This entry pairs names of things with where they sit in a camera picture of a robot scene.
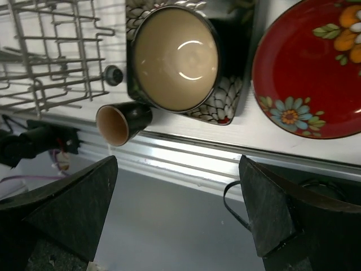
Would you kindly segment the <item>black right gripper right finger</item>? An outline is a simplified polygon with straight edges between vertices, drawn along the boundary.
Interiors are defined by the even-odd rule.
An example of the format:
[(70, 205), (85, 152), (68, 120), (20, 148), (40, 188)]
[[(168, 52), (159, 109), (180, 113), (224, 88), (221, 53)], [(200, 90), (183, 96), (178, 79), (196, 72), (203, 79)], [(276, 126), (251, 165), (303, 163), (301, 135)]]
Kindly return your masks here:
[(360, 183), (243, 157), (242, 194), (266, 270), (359, 270)]

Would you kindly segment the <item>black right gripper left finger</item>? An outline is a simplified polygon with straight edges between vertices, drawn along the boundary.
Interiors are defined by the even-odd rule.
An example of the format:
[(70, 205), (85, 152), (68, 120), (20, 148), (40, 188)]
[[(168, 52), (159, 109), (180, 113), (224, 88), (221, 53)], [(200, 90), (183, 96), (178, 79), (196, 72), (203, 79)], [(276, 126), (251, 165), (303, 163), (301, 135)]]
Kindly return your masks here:
[(86, 270), (94, 261), (117, 159), (1, 200), (1, 270)]

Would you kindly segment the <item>dark brown cup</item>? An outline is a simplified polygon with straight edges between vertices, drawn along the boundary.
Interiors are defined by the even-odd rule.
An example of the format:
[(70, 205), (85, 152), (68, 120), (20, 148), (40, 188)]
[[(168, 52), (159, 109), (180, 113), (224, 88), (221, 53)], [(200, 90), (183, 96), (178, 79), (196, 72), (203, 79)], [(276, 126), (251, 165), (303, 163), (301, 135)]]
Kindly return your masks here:
[(96, 113), (96, 126), (112, 146), (122, 146), (152, 122), (150, 107), (137, 102), (101, 106)]

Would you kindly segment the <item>dark blue beige bowl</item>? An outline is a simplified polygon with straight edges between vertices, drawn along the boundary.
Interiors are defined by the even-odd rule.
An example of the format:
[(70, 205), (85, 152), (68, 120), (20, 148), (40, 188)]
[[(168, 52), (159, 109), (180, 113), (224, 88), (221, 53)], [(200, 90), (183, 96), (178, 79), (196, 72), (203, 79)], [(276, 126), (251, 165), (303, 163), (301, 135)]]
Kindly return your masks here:
[(212, 93), (222, 72), (219, 38), (207, 19), (181, 6), (152, 12), (132, 43), (134, 78), (147, 99), (188, 112)]

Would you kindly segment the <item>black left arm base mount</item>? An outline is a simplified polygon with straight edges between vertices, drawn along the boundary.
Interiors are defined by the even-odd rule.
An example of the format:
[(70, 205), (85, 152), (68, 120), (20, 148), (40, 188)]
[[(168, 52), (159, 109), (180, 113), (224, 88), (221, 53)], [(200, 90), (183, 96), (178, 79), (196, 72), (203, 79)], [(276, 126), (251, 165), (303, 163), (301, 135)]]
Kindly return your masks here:
[(39, 120), (23, 125), (7, 115), (1, 116), (9, 128), (1, 130), (1, 164), (15, 167), (22, 159), (34, 159), (52, 150), (78, 154), (78, 129)]

